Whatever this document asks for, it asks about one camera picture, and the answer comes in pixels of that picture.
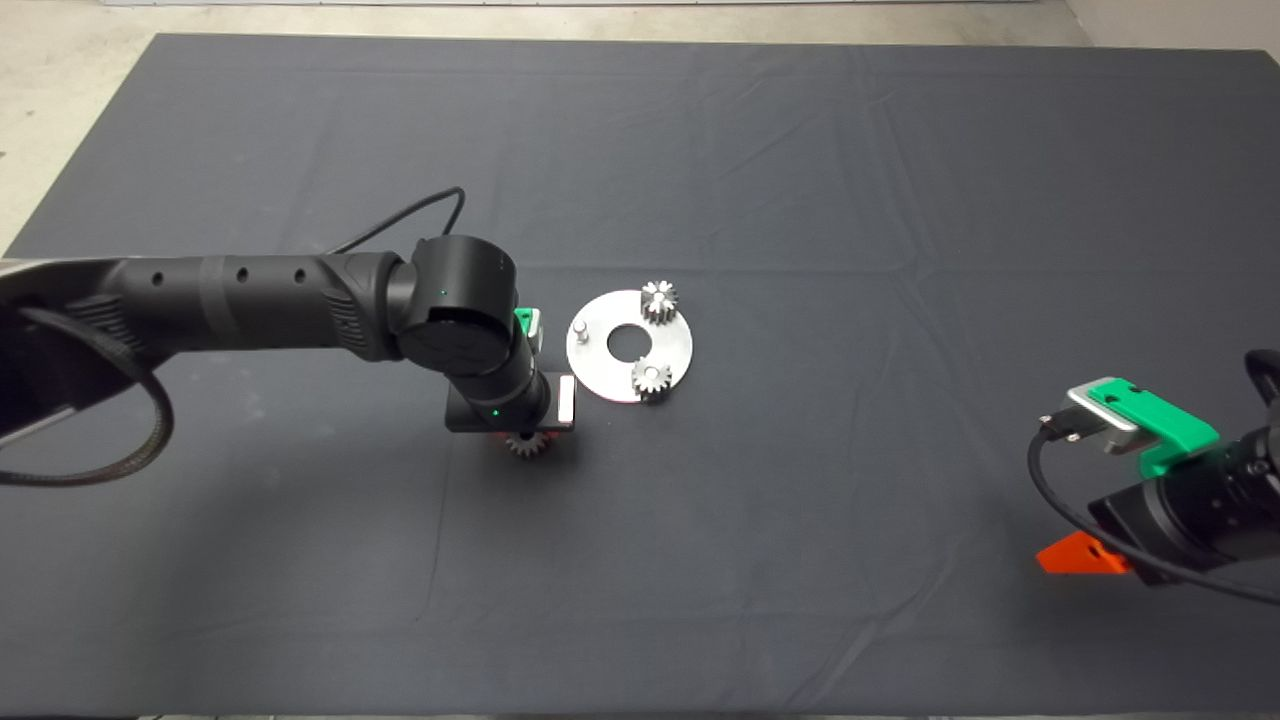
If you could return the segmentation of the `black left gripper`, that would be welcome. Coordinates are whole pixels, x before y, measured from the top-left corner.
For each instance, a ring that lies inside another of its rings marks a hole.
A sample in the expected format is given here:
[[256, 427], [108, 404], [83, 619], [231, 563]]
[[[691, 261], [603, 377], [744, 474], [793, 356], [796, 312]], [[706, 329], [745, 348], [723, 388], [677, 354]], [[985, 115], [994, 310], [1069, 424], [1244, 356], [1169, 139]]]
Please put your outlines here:
[[576, 427], [579, 383], [571, 373], [534, 372], [522, 387], [507, 397], [470, 398], [456, 387], [448, 393], [445, 427], [454, 433], [511, 434], [545, 433], [554, 441]]

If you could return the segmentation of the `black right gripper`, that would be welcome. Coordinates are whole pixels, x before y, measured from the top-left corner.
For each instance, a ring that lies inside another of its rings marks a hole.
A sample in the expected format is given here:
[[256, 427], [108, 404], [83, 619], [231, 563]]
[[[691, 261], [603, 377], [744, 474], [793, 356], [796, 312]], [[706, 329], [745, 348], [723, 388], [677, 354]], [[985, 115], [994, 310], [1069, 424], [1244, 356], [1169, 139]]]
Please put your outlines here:
[[[1143, 480], [1088, 502], [1097, 527], [1142, 553], [1183, 568], [1187, 561], [1187, 492], [1174, 480]], [[1125, 575], [1132, 565], [1084, 532], [1074, 532], [1036, 555], [1051, 575]]]

